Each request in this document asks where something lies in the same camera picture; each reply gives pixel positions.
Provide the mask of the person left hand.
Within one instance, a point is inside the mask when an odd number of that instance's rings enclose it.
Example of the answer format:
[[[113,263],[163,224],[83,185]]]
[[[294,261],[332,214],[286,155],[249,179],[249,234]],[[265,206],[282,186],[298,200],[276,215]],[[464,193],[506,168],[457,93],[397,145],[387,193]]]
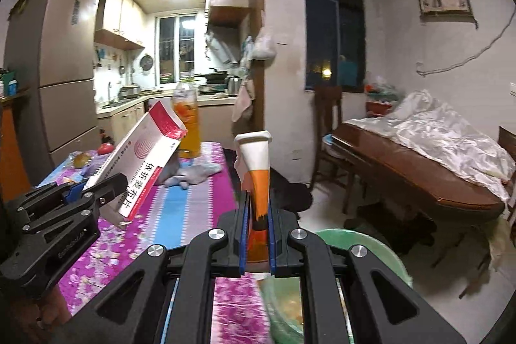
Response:
[[[71,318],[58,285],[38,300],[22,296],[8,300],[13,343],[47,343],[54,330]]]

